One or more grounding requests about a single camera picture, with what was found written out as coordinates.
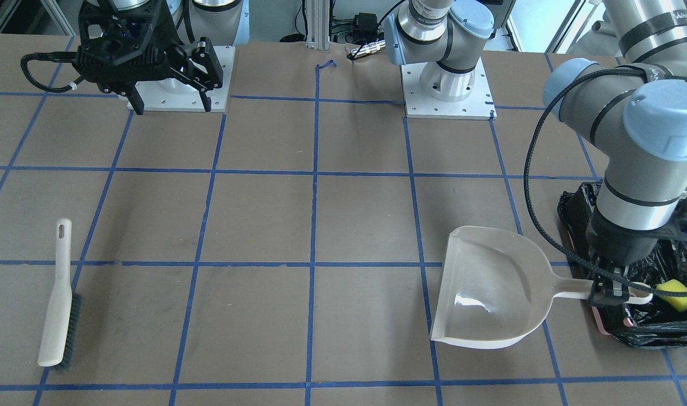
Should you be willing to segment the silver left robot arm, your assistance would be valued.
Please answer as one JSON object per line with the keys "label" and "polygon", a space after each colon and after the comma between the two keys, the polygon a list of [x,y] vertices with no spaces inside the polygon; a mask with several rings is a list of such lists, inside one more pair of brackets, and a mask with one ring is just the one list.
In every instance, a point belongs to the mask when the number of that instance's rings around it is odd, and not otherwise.
{"label": "silver left robot arm", "polygon": [[[606,1],[626,63],[612,69],[588,59],[561,64],[545,83],[545,111],[527,150],[523,188],[527,211],[539,233],[554,244],[534,214],[531,159],[547,115],[553,113],[609,163],[589,219],[591,253],[601,269],[560,245],[557,249],[594,274],[611,279],[593,287],[593,305],[619,304],[613,287],[633,283],[625,271],[647,257],[661,239],[678,240],[675,210],[687,186],[687,8],[682,1]],[[477,1],[404,1],[383,23],[395,65],[424,63],[424,91],[444,102],[468,96],[495,18]]]}

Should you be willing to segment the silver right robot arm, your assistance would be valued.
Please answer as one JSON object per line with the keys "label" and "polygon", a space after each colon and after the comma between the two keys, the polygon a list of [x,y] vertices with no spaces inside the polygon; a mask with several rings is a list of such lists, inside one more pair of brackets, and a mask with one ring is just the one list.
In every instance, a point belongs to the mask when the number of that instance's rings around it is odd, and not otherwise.
{"label": "silver right robot arm", "polygon": [[224,112],[247,1],[86,1],[73,67],[104,94],[147,111]]}

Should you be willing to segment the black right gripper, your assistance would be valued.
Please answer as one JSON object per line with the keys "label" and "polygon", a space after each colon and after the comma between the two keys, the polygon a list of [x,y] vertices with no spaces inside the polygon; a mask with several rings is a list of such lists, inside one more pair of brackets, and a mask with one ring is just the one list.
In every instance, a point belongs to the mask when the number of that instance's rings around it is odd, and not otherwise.
{"label": "black right gripper", "polygon": [[217,52],[209,38],[200,38],[187,53],[165,1],[85,1],[78,25],[76,72],[101,90],[125,93],[136,115],[145,109],[137,82],[168,78],[199,91],[204,111],[212,111],[207,92],[224,82]]}

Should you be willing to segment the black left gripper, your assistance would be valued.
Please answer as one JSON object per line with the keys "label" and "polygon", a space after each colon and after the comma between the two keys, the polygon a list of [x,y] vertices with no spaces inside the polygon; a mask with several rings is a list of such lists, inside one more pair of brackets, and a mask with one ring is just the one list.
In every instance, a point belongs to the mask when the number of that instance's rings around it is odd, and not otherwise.
{"label": "black left gripper", "polygon": [[[640,201],[612,188],[599,190],[589,219],[589,249],[617,267],[645,259],[658,241],[687,242],[687,190],[667,201]],[[589,272],[589,306],[619,306],[630,299],[622,283]]]}

